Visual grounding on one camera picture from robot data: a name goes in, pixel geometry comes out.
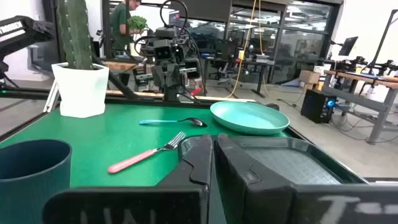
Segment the teal plate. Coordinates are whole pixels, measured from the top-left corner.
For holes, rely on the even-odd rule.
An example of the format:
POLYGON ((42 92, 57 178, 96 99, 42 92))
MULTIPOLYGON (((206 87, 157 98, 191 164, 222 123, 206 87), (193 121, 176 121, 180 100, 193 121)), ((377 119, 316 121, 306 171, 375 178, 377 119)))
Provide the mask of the teal plate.
POLYGON ((290 119, 278 110, 252 102, 221 101, 210 106, 215 121, 233 131, 269 136, 281 133, 290 119))

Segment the blue handled spoon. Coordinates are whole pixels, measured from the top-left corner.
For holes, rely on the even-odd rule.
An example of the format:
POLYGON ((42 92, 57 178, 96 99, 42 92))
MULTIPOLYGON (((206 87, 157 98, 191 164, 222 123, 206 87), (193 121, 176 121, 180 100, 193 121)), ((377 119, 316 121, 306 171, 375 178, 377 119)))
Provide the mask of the blue handled spoon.
POLYGON ((144 124, 160 124, 160 123, 182 123, 182 122, 186 122, 189 121, 190 123, 192 123, 194 126, 199 126, 201 128, 205 128, 208 125, 206 123, 204 123, 203 121, 197 119, 197 118, 185 118, 185 119, 181 119, 181 120, 154 120, 154 119, 150 119, 150 120, 142 120, 139 121, 140 125, 144 125, 144 124))

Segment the green table mat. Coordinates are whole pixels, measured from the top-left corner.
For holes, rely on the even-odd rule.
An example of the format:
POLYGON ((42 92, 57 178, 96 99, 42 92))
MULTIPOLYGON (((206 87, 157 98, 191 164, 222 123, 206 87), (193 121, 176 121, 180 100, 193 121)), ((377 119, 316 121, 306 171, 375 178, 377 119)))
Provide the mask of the green table mat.
POLYGON ((157 186, 178 164, 178 149, 161 151, 115 174, 108 167, 149 149, 163 147, 179 132, 185 138, 210 134, 235 136, 209 109, 145 105, 106 105, 103 114, 72 118, 53 111, 5 141, 64 141, 72 147, 70 187, 45 203, 42 224, 206 224, 211 182, 207 185, 157 186), (197 118, 140 125, 142 120, 197 118))

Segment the black computer tower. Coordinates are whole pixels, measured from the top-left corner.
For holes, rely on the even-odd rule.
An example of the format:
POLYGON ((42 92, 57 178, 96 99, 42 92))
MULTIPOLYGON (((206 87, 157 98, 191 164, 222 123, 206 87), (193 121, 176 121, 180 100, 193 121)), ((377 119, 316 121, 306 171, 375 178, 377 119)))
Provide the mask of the black computer tower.
POLYGON ((329 123, 335 103, 335 95, 320 90, 307 90, 300 114, 314 123, 329 123))

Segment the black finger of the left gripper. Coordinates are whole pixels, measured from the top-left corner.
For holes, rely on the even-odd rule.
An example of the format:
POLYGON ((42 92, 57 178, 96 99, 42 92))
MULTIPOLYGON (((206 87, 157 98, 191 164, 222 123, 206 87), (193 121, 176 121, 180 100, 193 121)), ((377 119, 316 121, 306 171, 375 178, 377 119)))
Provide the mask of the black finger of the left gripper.
POLYGON ((167 89, 177 89, 181 85, 179 65, 171 63, 167 65, 167 89))
POLYGON ((152 76, 154 80, 154 85, 163 89, 164 87, 164 72, 161 65, 155 65, 152 67, 152 76))

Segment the wooden side table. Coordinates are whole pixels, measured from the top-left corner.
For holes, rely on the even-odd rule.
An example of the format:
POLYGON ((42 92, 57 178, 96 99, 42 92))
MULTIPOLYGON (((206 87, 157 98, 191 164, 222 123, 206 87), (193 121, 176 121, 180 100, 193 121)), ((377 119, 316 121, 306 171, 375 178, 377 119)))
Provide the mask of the wooden side table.
POLYGON ((144 66, 143 63, 104 61, 103 64, 107 66, 110 70, 134 70, 134 69, 146 70, 146 67, 144 66))

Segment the green cactus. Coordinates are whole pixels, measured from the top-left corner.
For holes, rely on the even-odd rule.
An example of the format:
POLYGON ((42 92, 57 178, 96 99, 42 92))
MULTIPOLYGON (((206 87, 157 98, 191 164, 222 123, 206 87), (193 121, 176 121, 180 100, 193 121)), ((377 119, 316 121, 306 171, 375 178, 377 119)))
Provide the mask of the green cactus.
POLYGON ((58 25, 68 68, 92 70, 91 39, 85 0, 57 0, 58 25))

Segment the cardboard box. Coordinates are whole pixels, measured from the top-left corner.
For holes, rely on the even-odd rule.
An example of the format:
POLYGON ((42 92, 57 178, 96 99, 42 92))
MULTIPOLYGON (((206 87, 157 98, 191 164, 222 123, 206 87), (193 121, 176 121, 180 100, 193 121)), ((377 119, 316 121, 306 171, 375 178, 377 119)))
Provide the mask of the cardboard box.
POLYGON ((320 74, 310 70, 301 70, 299 80, 304 83, 317 84, 320 79, 320 74))

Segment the dark blue cup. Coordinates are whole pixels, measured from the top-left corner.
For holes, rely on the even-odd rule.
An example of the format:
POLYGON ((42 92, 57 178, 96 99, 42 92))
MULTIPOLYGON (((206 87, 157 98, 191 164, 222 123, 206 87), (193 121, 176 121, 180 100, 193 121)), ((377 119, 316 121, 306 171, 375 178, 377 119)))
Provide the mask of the dark blue cup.
POLYGON ((42 224, 45 203, 70 187, 72 147, 39 139, 0 148, 0 224, 42 224))

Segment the leafy green potted plant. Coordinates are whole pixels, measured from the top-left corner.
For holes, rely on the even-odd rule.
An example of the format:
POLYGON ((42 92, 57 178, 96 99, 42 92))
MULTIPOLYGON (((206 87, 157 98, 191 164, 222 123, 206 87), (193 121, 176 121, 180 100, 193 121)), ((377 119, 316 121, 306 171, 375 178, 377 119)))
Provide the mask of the leafy green potted plant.
POLYGON ((131 16, 127 20, 129 30, 133 34, 141 34, 142 31, 147 27, 147 19, 141 16, 131 16))

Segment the white slatted frame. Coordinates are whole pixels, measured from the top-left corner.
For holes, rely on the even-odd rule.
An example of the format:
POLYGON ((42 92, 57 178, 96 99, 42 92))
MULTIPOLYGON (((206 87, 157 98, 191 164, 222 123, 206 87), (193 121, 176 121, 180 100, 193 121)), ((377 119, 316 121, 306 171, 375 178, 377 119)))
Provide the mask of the white slatted frame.
POLYGON ((55 80, 50 89, 49 95, 47 97, 47 101, 43 108, 43 112, 49 113, 49 112, 53 111, 58 103, 59 98, 60 98, 59 85, 58 85, 57 81, 55 80))

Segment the black office desk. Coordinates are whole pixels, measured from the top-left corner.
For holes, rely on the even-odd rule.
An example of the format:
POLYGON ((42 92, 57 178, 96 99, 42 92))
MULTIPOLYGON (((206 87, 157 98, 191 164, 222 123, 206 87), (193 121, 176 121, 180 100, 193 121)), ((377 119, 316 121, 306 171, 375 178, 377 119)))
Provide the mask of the black office desk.
MULTIPOLYGON (((225 63, 226 67, 229 65, 229 60, 224 60, 221 58, 214 58, 214 57, 206 57, 205 58, 205 64, 204 64, 204 67, 202 68, 203 75, 201 76, 203 78, 202 84, 203 84, 204 94, 207 94, 206 81, 209 78, 208 66, 209 66, 210 62, 223 62, 223 63, 225 63)), ((274 68, 274 61, 268 61, 266 63, 262 63, 262 62, 253 62, 253 61, 238 59, 238 62, 239 62, 239 64, 244 64, 244 65, 260 66, 257 88, 252 89, 251 91, 253 93, 259 95, 260 97, 265 98, 265 95, 263 95, 261 93, 261 88, 262 88, 262 86, 265 86, 269 82, 269 78, 272 75, 273 68, 274 68)))

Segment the black slanted pole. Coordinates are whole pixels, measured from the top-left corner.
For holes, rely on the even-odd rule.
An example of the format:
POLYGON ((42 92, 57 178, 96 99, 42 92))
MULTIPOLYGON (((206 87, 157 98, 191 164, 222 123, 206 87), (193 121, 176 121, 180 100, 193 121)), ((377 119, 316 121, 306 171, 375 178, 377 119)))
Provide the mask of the black slanted pole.
POLYGON ((388 31, 389 31, 390 26, 391 26, 395 21, 398 21, 398 17, 397 17, 396 19, 394 19, 394 16, 395 16, 395 14, 396 14, 397 12, 398 12, 398 9, 393 9, 393 10, 391 11, 391 13, 390 13, 389 19, 388 19, 387 24, 386 24, 386 26, 385 26, 384 32, 383 32, 382 37, 381 37, 381 39, 380 39, 380 42, 379 42, 379 45, 378 45, 378 47, 377 47, 376 53, 375 53, 375 55, 374 55, 374 58, 373 58, 373 60, 372 60, 372 61, 370 62, 370 64, 369 64, 369 74, 372 73, 372 70, 373 70, 373 68, 374 68, 374 66, 375 66, 375 64, 376 64, 376 61, 377 61, 377 59, 378 59, 378 56, 379 56, 379 54, 380 54, 380 51, 381 51, 381 49, 382 49, 383 43, 384 43, 384 41, 385 41, 385 39, 386 39, 386 36, 387 36, 387 33, 388 33, 388 31))

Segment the pink handled fork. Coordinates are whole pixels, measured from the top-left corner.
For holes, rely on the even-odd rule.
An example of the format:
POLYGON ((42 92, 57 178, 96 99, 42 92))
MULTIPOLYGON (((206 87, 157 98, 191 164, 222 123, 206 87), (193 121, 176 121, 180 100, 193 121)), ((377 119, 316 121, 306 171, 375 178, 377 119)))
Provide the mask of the pink handled fork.
POLYGON ((140 154, 137 154, 133 157, 130 157, 128 159, 125 159, 121 162, 118 162, 117 164, 111 165, 108 167, 108 172, 110 174, 115 174, 117 172, 120 172, 124 169, 127 169, 128 167, 139 163, 140 161, 143 161, 155 154, 157 154, 158 152, 161 151, 173 151, 174 149, 177 148, 179 142, 186 137, 186 133, 185 132, 179 132, 173 139, 171 139, 167 144, 165 144, 163 147, 158 147, 155 149, 149 149, 146 150, 140 154))

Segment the person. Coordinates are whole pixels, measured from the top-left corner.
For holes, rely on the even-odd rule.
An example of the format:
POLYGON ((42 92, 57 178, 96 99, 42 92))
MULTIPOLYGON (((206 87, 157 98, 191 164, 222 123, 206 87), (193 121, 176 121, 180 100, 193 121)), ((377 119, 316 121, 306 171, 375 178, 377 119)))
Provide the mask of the person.
POLYGON ((129 46, 130 34, 140 34, 139 29, 129 29, 127 34, 127 20, 131 17, 129 11, 135 11, 141 5, 141 0, 124 0, 119 3, 110 17, 111 33, 113 37, 113 50, 116 55, 123 54, 129 46))

